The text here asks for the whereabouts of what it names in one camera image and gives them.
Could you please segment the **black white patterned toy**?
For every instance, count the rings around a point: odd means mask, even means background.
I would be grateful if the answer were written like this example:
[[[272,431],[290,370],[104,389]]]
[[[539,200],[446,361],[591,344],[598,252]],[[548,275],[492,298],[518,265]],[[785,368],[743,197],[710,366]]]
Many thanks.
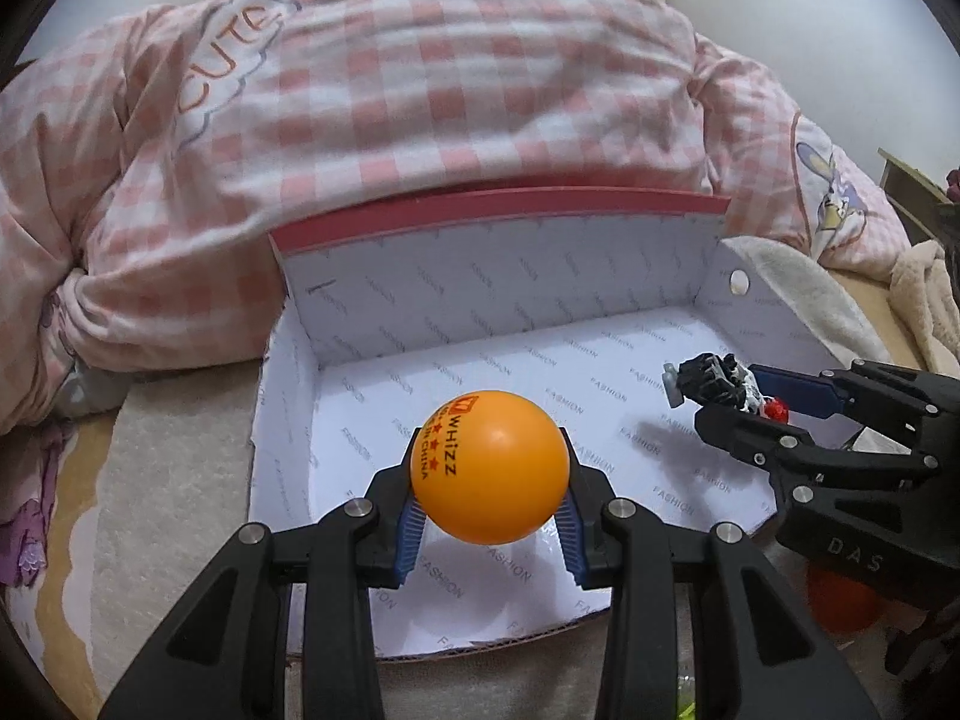
[[[672,408],[686,401],[700,406],[721,405],[750,415],[788,424],[789,408],[779,398],[763,395],[754,372],[732,353],[701,353],[680,364],[666,362],[662,387]]]

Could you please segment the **orange ping pong ball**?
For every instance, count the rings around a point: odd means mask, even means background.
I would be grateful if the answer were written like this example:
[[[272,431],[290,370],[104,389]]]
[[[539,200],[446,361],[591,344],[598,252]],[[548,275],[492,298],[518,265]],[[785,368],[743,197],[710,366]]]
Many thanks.
[[[514,543],[558,511],[569,483],[562,429],[540,406],[500,390],[453,398],[413,441],[416,502],[466,543]]]

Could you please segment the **clear plastic bottle red label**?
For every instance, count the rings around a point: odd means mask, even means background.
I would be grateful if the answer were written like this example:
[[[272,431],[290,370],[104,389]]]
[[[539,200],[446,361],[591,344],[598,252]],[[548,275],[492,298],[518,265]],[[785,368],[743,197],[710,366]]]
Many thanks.
[[[805,590],[812,616],[828,634],[859,634],[873,626],[889,602],[871,587],[844,575],[807,564]]]

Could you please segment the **beige plush toy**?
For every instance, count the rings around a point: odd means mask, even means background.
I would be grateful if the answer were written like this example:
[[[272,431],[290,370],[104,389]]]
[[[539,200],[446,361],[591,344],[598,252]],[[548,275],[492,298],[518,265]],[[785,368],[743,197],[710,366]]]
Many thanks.
[[[957,379],[958,305],[939,242],[920,242],[901,252],[892,270],[889,303],[913,335],[926,369]]]

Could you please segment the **white fluffy blanket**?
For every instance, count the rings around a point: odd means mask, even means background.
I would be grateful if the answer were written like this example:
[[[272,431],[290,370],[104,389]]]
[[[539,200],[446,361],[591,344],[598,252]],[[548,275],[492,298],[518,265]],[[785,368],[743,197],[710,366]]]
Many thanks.
[[[579,458],[672,525],[771,517],[763,475],[708,449],[690,408],[670,408],[664,362],[740,351],[784,367],[887,359],[872,317],[822,266],[734,239],[722,292],[731,323],[693,307],[635,310],[317,372],[304,416],[278,421],[262,379],[231,366],[140,383],[117,419],[99,515],[93,671],[116,686],[148,634],[246,520],[314,522],[363,493],[413,429],[455,395],[506,390],[565,426]],[[394,718],[586,718],[601,674],[605,595],[574,587],[555,533],[485,548],[428,530],[402,589],[373,598],[386,709]]]

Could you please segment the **wooden side table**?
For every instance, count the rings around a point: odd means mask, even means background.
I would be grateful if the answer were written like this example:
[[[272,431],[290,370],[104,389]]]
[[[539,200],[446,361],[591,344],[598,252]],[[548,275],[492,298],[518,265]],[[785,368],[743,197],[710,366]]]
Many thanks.
[[[932,239],[944,247],[958,241],[958,203],[916,167],[879,149],[885,161],[880,187],[913,244]]]

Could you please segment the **purple cloth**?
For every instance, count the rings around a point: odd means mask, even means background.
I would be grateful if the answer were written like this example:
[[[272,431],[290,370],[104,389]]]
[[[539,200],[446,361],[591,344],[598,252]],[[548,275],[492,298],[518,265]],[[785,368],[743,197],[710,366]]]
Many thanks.
[[[40,500],[26,500],[0,527],[0,582],[31,587],[47,566],[47,512]]]

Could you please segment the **red cardboard box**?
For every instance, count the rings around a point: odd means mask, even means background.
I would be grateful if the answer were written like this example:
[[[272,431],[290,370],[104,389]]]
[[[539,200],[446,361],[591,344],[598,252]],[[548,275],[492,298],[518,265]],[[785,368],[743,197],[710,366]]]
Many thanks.
[[[662,368],[703,351],[815,372],[835,355],[722,235],[716,199],[493,190],[366,203],[274,232],[285,305],[260,374],[249,514],[316,522],[473,390],[534,401],[584,465],[665,522],[755,530],[765,475],[704,445]]]

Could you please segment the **pink checkered quilt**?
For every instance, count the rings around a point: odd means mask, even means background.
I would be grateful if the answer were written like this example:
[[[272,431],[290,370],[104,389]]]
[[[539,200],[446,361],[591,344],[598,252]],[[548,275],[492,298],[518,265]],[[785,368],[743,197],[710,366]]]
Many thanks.
[[[714,193],[732,236],[890,278],[884,192],[773,72],[661,0],[203,0],[107,21],[2,94],[2,422],[76,364],[256,358],[270,232],[464,185]]]

